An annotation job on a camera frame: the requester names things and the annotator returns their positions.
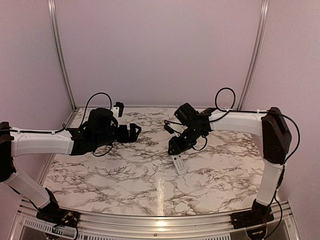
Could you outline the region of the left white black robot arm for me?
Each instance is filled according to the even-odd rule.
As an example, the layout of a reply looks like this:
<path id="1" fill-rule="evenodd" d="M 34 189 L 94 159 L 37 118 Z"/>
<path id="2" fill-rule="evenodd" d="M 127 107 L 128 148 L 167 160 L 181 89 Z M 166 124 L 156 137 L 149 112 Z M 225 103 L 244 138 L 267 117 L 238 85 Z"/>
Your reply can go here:
<path id="1" fill-rule="evenodd" d="M 121 116 L 117 106 L 99 107 L 91 110 L 87 121 L 77 128 L 47 131 L 13 128 L 8 122 L 1 122 L 0 181 L 33 202 L 51 222 L 60 222 L 64 215 L 53 193 L 15 167 L 14 158 L 33 154 L 82 156 L 114 143 L 136 142 L 141 127 L 135 123 L 119 124 Z"/>

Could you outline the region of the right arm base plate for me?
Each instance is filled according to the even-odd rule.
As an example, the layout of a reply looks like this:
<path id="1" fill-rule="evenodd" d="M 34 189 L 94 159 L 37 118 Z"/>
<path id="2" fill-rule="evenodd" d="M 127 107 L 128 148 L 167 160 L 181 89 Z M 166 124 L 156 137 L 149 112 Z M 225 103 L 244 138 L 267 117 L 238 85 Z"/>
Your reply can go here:
<path id="1" fill-rule="evenodd" d="M 251 209 L 232 213 L 230 215 L 230 218 L 231 224 L 235 230 L 257 225 L 263 225 L 275 219 L 273 212 L 270 209 L 267 210 L 265 215 L 261 215 L 260 212 L 254 213 L 254 211 Z"/>

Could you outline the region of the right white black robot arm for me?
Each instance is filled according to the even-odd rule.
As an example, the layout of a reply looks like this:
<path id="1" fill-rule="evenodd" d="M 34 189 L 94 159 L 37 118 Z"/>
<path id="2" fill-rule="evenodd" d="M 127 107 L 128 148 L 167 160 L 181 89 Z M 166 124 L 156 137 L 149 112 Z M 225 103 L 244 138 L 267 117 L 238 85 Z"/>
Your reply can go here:
<path id="1" fill-rule="evenodd" d="M 205 138 L 213 131 L 240 132 L 252 136 L 263 158 L 264 171 L 247 219 L 252 224 L 260 223 L 267 216 L 267 210 L 281 185 L 292 141 L 292 134 L 280 109 L 272 107 L 267 111 L 236 111 L 209 107 L 199 112 L 185 103 L 174 115 L 178 124 L 186 127 L 168 142 L 168 155 L 180 175 L 186 172 L 181 154 L 192 149 L 198 138 Z"/>

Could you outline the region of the white remote control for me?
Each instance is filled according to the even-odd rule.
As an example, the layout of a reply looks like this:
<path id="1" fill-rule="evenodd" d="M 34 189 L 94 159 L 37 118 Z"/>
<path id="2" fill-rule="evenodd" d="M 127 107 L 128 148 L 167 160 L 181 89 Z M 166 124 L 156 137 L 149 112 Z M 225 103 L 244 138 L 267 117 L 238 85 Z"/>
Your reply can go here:
<path id="1" fill-rule="evenodd" d="M 172 155 L 171 158 L 177 173 L 179 175 L 185 174 L 187 172 L 187 168 L 181 155 Z"/>

